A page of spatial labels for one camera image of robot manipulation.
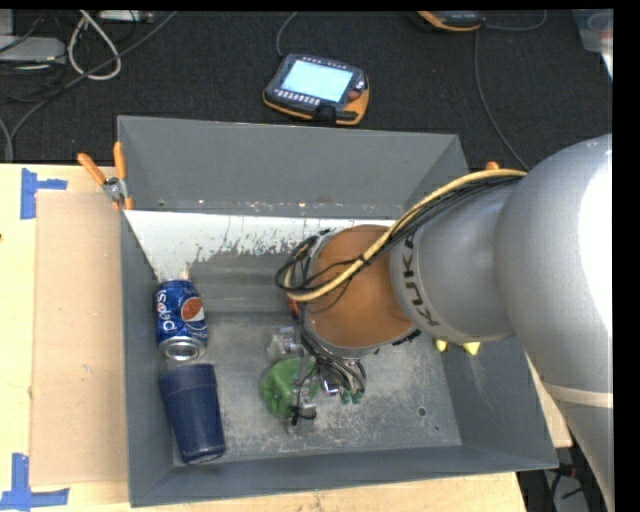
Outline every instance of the wooden table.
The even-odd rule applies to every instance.
[[[36,218],[30,220],[20,219],[23,168],[37,173],[39,180],[59,178],[67,183],[64,191],[38,191]],[[112,168],[102,169],[107,176],[115,175]],[[75,201],[83,206],[74,207]],[[111,265],[109,268],[118,267],[119,250],[113,248],[113,240],[108,238],[114,233],[109,231],[113,229],[109,226],[117,226],[116,216],[104,192],[79,166],[0,165],[0,311],[3,324],[0,490],[7,490],[11,485],[11,454],[29,455],[32,491],[70,488],[67,505],[52,510],[107,512],[131,509],[127,497],[124,407],[122,404],[112,406],[112,402],[105,401],[103,396],[105,386],[112,387],[116,390],[116,402],[124,402],[121,359],[118,359],[121,347],[117,342],[113,343],[113,339],[117,341],[121,336],[121,304],[113,299],[118,295],[119,275],[111,275],[114,272],[104,274],[101,264],[104,260],[105,264]],[[65,279],[49,280],[47,271],[61,264],[66,268]],[[70,290],[74,297],[69,297]],[[71,315],[67,323],[60,322],[58,313],[64,309],[64,304],[57,307],[55,301],[47,300],[55,294],[66,297],[67,301],[76,300],[77,318]],[[107,304],[105,296],[113,300]],[[118,316],[111,318],[117,328],[110,332],[105,332],[103,324],[100,324],[99,332],[96,327],[96,318],[106,314],[103,309],[98,311],[101,304],[111,308],[109,314]],[[92,310],[82,312],[82,308],[92,307]],[[58,324],[48,323],[49,318]],[[70,333],[65,332],[65,325],[73,329],[74,337],[92,340],[91,343],[98,345],[83,345],[67,352],[51,351],[51,340],[68,343]],[[115,346],[104,347],[105,340]],[[80,364],[84,361],[81,357],[91,363]],[[116,366],[105,374],[100,370],[107,359]],[[114,379],[114,371],[119,374],[118,378]],[[101,399],[90,400],[91,405],[87,405],[87,400],[74,396],[69,390],[76,387],[68,386],[74,379],[91,383],[92,387],[87,384],[83,392]],[[562,417],[535,373],[534,381],[554,444],[569,446],[571,439]],[[501,473],[152,509],[515,512],[524,511],[525,507],[516,475]]]

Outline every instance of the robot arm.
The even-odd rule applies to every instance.
[[[469,174],[389,229],[303,243],[279,284],[336,359],[415,329],[453,343],[517,336],[613,510],[611,162],[608,135],[528,174]],[[307,259],[296,286],[293,269]]]

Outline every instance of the blue plastic cup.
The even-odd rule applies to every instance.
[[[159,383],[182,461],[198,464],[220,457],[225,442],[213,365],[179,366],[162,375]]]

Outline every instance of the green object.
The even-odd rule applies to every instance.
[[[313,360],[307,359],[307,369],[302,378],[313,370],[313,365]],[[267,404],[267,409],[278,418],[291,416],[291,406],[294,402],[293,391],[296,389],[299,372],[299,358],[284,359],[273,365],[260,383],[260,396]],[[309,384],[307,380],[304,385],[308,390],[309,399],[316,396],[320,390],[320,385],[317,382]]]

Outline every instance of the gray bin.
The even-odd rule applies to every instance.
[[[182,213],[388,221],[468,172],[454,135],[122,116],[118,139],[136,211],[153,212],[150,224]],[[171,257],[172,229],[166,223],[167,252],[156,257]],[[194,232],[193,243],[203,236]],[[158,387],[170,363],[156,345],[158,277],[147,243],[123,215],[133,506],[557,467],[515,338],[475,357],[456,346],[441,354],[422,336],[383,347],[363,359],[368,389],[359,405],[319,396],[313,428],[287,433],[258,394],[271,328],[291,323],[272,279],[282,247],[206,254],[192,267],[211,333],[198,362],[215,364],[227,452],[181,464]],[[239,302],[230,305],[233,294]]]

